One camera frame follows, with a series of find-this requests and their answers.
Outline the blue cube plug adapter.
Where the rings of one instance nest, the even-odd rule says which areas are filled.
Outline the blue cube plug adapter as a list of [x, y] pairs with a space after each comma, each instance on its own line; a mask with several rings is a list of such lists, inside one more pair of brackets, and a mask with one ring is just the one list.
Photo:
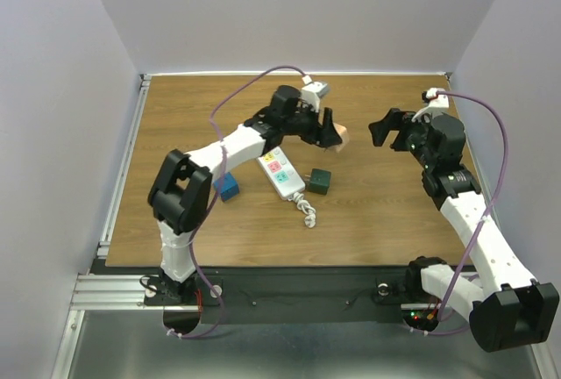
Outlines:
[[226, 173], [222, 179], [214, 181], [213, 185], [222, 202], [227, 202], [240, 193], [239, 184], [230, 172]]

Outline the orange cube plug adapter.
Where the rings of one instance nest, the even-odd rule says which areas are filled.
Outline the orange cube plug adapter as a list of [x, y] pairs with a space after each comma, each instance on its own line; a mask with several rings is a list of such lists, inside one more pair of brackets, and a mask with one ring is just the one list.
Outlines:
[[330, 150], [339, 153], [350, 142], [350, 134], [348, 133], [347, 128], [343, 125], [335, 123], [334, 127], [339, 138], [341, 139], [341, 142], [339, 144], [336, 144], [335, 146], [330, 147]]

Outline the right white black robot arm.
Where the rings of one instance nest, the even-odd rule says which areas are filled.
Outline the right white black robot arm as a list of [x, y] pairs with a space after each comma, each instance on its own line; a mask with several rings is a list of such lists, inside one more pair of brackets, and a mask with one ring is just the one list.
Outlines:
[[488, 215], [479, 183], [462, 162], [463, 123], [445, 113], [418, 116], [392, 108], [368, 129], [377, 147], [395, 131], [391, 149], [409, 152], [420, 163], [425, 192], [479, 275], [479, 283], [473, 283], [438, 257], [418, 257], [403, 279], [406, 295], [414, 300], [430, 295], [450, 306], [487, 352], [545, 342], [560, 296], [552, 283], [540, 283], [520, 262]]

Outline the dark green cube adapter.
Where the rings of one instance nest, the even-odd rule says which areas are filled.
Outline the dark green cube adapter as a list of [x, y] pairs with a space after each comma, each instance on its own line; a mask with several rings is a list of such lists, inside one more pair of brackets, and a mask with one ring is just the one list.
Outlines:
[[330, 189], [331, 172], [312, 168], [308, 177], [307, 191], [325, 196]]

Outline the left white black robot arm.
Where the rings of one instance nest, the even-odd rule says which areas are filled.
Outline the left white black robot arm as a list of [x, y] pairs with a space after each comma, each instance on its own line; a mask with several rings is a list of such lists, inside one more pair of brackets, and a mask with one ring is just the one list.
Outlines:
[[281, 85], [268, 106], [229, 135], [194, 151], [175, 149], [167, 154], [148, 194], [148, 203], [160, 229], [159, 277], [163, 292], [175, 303], [184, 304], [195, 293], [191, 279], [195, 264], [189, 248], [196, 229], [208, 216], [214, 182], [232, 169], [272, 152], [287, 136], [321, 148], [343, 144], [332, 110], [320, 107], [329, 90], [325, 82], [309, 82], [301, 89]]

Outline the white multicolour power strip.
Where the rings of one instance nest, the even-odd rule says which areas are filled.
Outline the white multicolour power strip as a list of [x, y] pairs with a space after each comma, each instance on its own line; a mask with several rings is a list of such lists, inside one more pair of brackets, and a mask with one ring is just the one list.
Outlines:
[[260, 156], [257, 163], [282, 200], [305, 190], [305, 183], [280, 147]]

